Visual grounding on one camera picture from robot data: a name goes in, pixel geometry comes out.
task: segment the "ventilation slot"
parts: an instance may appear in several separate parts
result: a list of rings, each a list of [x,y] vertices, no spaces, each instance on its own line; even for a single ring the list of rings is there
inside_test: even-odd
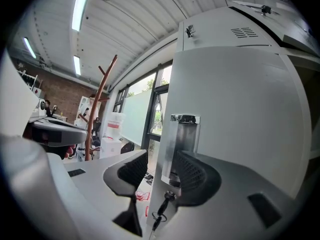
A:
[[[249,27],[232,28],[231,31],[235,34],[237,38],[254,38],[258,36]]]

